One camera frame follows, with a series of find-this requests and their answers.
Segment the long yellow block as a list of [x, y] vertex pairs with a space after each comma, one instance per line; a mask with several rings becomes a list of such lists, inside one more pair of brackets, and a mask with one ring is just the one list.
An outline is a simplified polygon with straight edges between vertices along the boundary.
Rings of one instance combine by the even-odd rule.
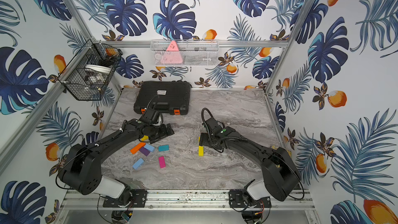
[[198, 147], [198, 156], [202, 157], [204, 155], [204, 148], [203, 146]]

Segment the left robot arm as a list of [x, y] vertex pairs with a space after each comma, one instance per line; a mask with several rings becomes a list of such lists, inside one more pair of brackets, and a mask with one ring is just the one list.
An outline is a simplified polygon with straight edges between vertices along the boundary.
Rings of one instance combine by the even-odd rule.
[[73, 146], [58, 173], [59, 180], [82, 195], [98, 194], [117, 199], [125, 205], [130, 200], [130, 187], [104, 176], [102, 163], [125, 145], [145, 135], [154, 143], [174, 135], [174, 130], [170, 124], [156, 126], [137, 119], [124, 121], [118, 131], [99, 141]]

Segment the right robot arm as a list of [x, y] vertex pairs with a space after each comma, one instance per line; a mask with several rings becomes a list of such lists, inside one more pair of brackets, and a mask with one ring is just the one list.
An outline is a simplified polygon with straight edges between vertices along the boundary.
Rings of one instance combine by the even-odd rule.
[[300, 173], [287, 150], [262, 146], [233, 128], [217, 128], [211, 134], [202, 132], [199, 144], [216, 150], [229, 149], [251, 160], [261, 169], [266, 192], [278, 201], [285, 201], [300, 182]]

